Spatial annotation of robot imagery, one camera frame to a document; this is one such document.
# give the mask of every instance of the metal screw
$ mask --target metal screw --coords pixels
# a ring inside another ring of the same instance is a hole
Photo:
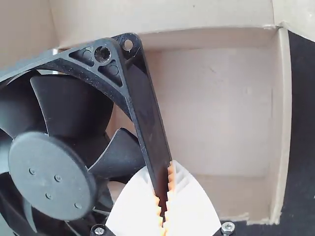
[[[221,232],[223,236],[229,236],[235,231],[235,225],[232,222],[225,222],[221,226]]]
[[[104,230],[102,227],[97,227],[97,228],[94,230],[94,233],[95,233],[96,235],[104,235],[105,230]]]

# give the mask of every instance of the fan frame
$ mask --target fan frame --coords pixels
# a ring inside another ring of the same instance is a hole
[[[126,42],[132,42],[126,48]],[[132,120],[162,211],[166,209],[167,167],[172,160],[152,79],[138,35],[96,40],[47,58],[9,68],[0,88],[21,73],[52,70],[78,78],[104,93]]]

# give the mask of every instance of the cardboard box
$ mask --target cardboard box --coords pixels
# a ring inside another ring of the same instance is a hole
[[[3,0],[0,67],[135,32],[171,153],[221,219],[279,223],[291,131],[287,30],[315,40],[312,0]],[[109,132],[132,123],[115,108]]]

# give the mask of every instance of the cardboard flap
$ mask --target cardboard flap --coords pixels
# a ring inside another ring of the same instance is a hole
[[[273,0],[275,24],[315,41],[314,0]]]
[[[0,70],[58,46],[48,0],[2,0]]]
[[[270,0],[50,0],[50,5],[61,48],[125,32],[274,24]]]

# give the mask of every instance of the hex socket screw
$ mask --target hex socket screw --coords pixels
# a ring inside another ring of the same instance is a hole
[[[221,226],[221,233],[223,236],[232,235],[235,231],[235,224],[232,222],[225,222]]]
[[[92,227],[90,236],[104,236],[105,234],[106,234],[105,225],[97,224]]]

